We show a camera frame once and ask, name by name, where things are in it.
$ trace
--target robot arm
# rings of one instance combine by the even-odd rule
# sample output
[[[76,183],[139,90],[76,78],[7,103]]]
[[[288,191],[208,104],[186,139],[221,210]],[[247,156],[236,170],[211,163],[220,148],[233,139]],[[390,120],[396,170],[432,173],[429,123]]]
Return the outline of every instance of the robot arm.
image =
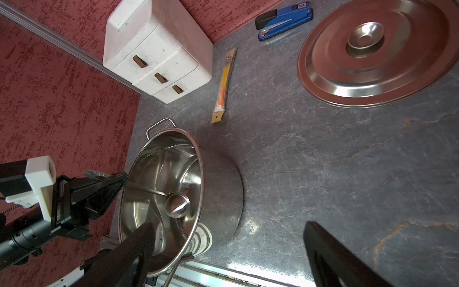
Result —
[[[125,172],[106,180],[56,178],[48,156],[0,164],[0,191],[6,201],[24,207],[40,204],[0,225],[0,271],[27,263],[30,254],[39,256],[41,247],[55,236],[90,238],[89,219],[101,217],[128,180]]]

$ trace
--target spoon handle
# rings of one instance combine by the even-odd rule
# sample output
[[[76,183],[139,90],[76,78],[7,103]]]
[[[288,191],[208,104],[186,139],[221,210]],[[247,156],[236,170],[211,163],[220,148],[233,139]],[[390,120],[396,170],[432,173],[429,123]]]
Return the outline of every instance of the spoon handle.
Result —
[[[138,185],[136,183],[133,183],[131,181],[128,181],[124,187],[130,188],[130,189],[135,189],[137,191],[143,191],[143,192],[153,193],[153,194],[157,194],[157,195],[162,195],[162,196],[165,196],[165,197],[168,196],[164,192],[156,191],[154,189],[150,189],[150,188],[147,188],[147,187],[144,187],[144,186],[140,186],[140,185]]]

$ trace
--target drawer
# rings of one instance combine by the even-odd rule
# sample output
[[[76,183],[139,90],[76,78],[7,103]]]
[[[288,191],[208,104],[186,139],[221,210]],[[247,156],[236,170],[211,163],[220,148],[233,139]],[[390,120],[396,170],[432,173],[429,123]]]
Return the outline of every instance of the drawer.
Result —
[[[193,71],[198,62],[185,50],[179,50],[149,74],[134,82],[133,85],[149,95],[169,87]]]
[[[131,83],[137,82],[176,53],[179,48],[180,43],[177,39],[162,25],[158,25],[137,48],[113,69],[113,72]],[[135,56],[140,61],[135,61],[133,59]]]
[[[198,65],[196,69],[188,75],[171,84],[169,87],[157,92],[153,97],[168,104],[201,87],[209,82],[211,78],[212,75],[209,74],[203,66]]]

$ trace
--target sticker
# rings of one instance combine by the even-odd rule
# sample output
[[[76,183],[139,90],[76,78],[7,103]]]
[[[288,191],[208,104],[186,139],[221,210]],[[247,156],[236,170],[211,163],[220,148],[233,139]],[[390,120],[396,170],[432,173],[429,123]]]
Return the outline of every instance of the sticker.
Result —
[[[301,8],[304,8],[304,7],[308,7],[308,3],[307,2],[303,2],[303,3],[298,4],[298,9],[301,9]]]

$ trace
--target blue stapler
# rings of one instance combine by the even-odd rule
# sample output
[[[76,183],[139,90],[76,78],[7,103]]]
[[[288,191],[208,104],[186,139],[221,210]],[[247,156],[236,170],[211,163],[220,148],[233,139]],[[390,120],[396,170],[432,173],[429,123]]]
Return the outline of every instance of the blue stapler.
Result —
[[[265,12],[255,18],[255,27],[260,30],[258,40],[265,41],[312,19],[309,1]]]

